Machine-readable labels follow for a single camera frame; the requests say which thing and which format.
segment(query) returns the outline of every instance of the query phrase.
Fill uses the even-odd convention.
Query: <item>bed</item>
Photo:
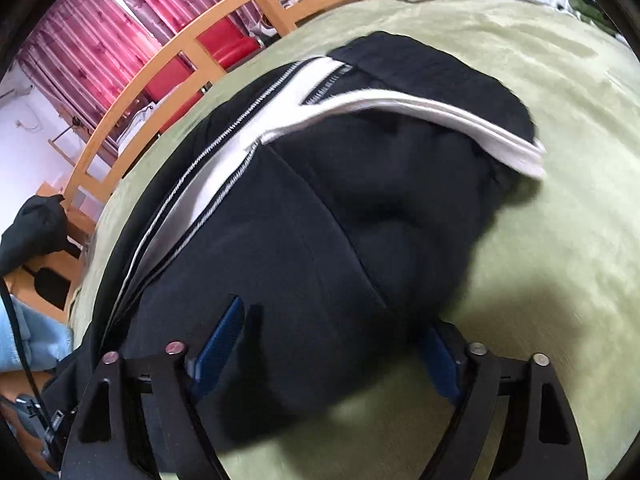
[[[365,0],[326,12],[299,29],[296,22],[343,0],[307,0],[285,13],[276,0],[257,0],[284,38],[225,76],[193,39],[221,12],[245,1],[225,0],[168,44],[107,113],[76,165],[65,196],[84,187],[106,202],[71,312],[76,345],[137,198],[193,126],[283,63],[325,53],[374,30],[405,34],[497,77],[529,107],[548,151],[548,180],[539,187],[523,181],[503,206],[445,319],[497,354],[548,354],[574,410],[590,478],[606,478],[640,429],[640,138],[635,128],[640,66],[633,52],[570,16],[512,0]],[[105,181],[91,180],[86,168],[101,135],[145,81],[180,51],[199,68],[193,80],[155,111]],[[223,82],[214,84],[120,180],[172,110],[206,81],[222,76]],[[325,415],[222,456],[222,462],[232,478],[415,479],[451,414],[419,359],[408,356]],[[483,452],[478,479],[489,471],[501,417],[504,410]]]

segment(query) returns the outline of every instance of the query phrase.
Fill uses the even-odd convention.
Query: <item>wooden headboard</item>
[[[222,0],[199,16],[169,43],[167,43],[133,78],[116,102],[107,111],[76,164],[64,190],[65,208],[69,208],[80,187],[100,202],[106,203],[125,172],[135,162],[160,128],[207,83],[222,79],[226,72],[198,41],[199,35],[239,7],[251,0]],[[281,36],[296,30],[297,23],[313,14],[334,7],[348,0],[304,0],[284,9],[278,0],[254,0]],[[164,66],[178,54],[183,54],[196,67],[196,71],[156,108],[135,138],[114,163],[103,181],[90,176],[87,171],[103,141],[120,119],[124,111],[136,99],[143,88]]]

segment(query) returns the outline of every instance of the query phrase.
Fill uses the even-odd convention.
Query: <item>red chair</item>
[[[260,49],[256,39],[245,36],[228,16],[199,35],[198,41],[225,70]]]
[[[260,49],[260,44],[245,36],[229,18],[223,18],[204,33],[199,35],[198,41],[206,48],[214,59],[225,70],[229,69],[249,54]],[[187,80],[193,73],[180,58],[174,57],[145,87],[146,93],[156,103],[166,97],[180,83]],[[180,109],[172,115],[160,131],[164,133],[172,124],[187,113],[202,97],[198,92]]]
[[[164,68],[156,74],[156,76],[145,86],[145,92],[149,95],[152,101],[156,103],[166,97],[171,90],[177,87],[180,83],[183,83],[193,73],[193,70],[189,68],[181,59],[174,57]],[[185,113],[191,110],[194,104],[196,104],[202,98],[202,93],[197,92],[191,99],[183,104],[178,111],[171,116],[160,131],[164,133],[171,127],[178,119],[180,119]]]

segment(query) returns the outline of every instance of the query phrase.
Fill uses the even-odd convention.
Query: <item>zipper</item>
[[[311,97],[305,99],[305,102],[303,103],[303,105],[314,105],[314,104],[316,104],[320,99],[322,99],[325,96],[325,94],[335,84],[335,82],[338,81],[338,79],[340,79],[347,72],[351,71],[352,68],[353,68],[353,66],[346,64],[345,66],[343,66],[340,69],[338,69],[338,71],[335,74],[333,74],[324,83],[322,88],[317,90],[316,93],[314,95],[312,95]]]
[[[229,126],[224,132],[222,132],[222,134],[217,136],[216,139],[209,146],[207,146],[206,149],[202,153],[200,153],[200,155],[196,158],[196,160],[194,160],[191,163],[191,165],[187,168],[187,171],[184,173],[184,175],[180,177],[180,180],[178,180],[178,182],[175,184],[172,192],[169,194],[167,199],[164,200],[164,203],[162,204],[162,207],[160,208],[160,210],[156,214],[154,220],[151,222],[151,225],[149,226],[149,228],[145,232],[145,235],[142,237],[142,240],[140,240],[140,243],[138,244],[138,247],[136,249],[136,252],[134,253],[131,265],[129,266],[129,270],[127,271],[127,275],[125,276],[125,279],[123,281],[122,287],[120,288],[120,292],[118,294],[118,297],[116,298],[116,301],[114,303],[114,308],[111,311],[110,318],[109,318],[109,320],[107,322],[107,327],[104,330],[104,334],[102,336],[101,346],[102,346],[102,344],[104,344],[104,340],[106,338],[106,334],[109,331],[109,329],[110,329],[110,327],[111,327],[111,325],[112,325],[112,323],[114,321],[114,315],[116,314],[116,311],[118,310],[118,306],[119,306],[120,302],[122,301],[122,297],[123,297],[123,295],[124,295],[124,293],[125,293],[125,291],[127,289],[127,284],[129,282],[129,280],[131,279],[131,276],[133,274],[134,268],[137,267],[138,258],[140,256],[140,252],[142,250],[142,247],[144,246],[146,240],[149,238],[150,234],[153,232],[153,230],[155,229],[155,227],[158,224],[159,220],[161,219],[162,213],[165,212],[165,210],[167,209],[169,204],[173,201],[175,195],[181,190],[181,188],[184,185],[184,182],[186,181],[188,176],[190,176],[190,174],[200,164],[200,162],[202,161],[203,158],[205,158],[207,155],[209,155],[209,153],[211,153],[212,150],[215,149],[215,147],[217,147],[232,131],[234,131],[247,118],[247,116],[249,114],[251,114],[269,95],[271,95],[275,90],[277,90],[291,76],[291,74],[293,72],[295,72],[300,67],[300,65],[302,65],[303,63],[305,63],[307,61],[309,61],[309,60],[308,59],[307,60],[299,60],[299,61],[295,62],[293,65],[291,65],[287,69],[287,71],[277,81],[275,81],[271,86],[269,86],[269,88],[267,88],[260,95],[260,97],[258,97],[251,104],[251,106],[249,106],[247,108],[247,110],[245,110],[231,124],[231,126]]]
[[[209,220],[210,216],[218,209],[218,206],[222,203],[222,201],[226,198],[226,196],[231,191],[232,187],[235,186],[236,182],[242,177],[246,169],[249,167],[252,158],[254,158],[254,154],[258,149],[259,141],[254,142],[251,145],[251,149],[247,156],[244,158],[244,161],[240,165],[240,167],[236,170],[236,172],[232,175],[231,179],[226,183],[222,192],[216,197],[214,203],[205,211],[204,215],[198,220],[197,224],[194,225],[187,237],[182,241],[182,243],[178,246],[177,249],[174,250],[171,257],[169,257],[163,264],[161,264],[156,270],[153,270],[149,273],[149,275],[142,281],[140,286],[138,287],[138,291],[135,296],[132,298],[131,303],[135,303],[143,290],[145,290],[146,286],[151,283],[156,277],[158,277],[170,264],[175,260],[176,256],[182,252],[182,250],[191,242],[191,239],[196,235],[196,233],[200,230],[200,228]]]

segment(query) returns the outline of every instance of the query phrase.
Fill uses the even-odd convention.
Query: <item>metal screw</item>
[[[112,365],[120,358],[120,354],[117,352],[107,352],[102,356],[102,362],[106,365]]]
[[[486,355],[486,346],[482,343],[471,343],[469,345],[469,351],[473,355]]]
[[[172,343],[169,343],[164,349],[164,351],[167,352],[169,355],[176,355],[184,352],[186,348],[187,348],[187,345],[185,345],[182,341],[174,341]]]
[[[539,366],[547,366],[551,361],[544,354],[533,354],[533,362]]]

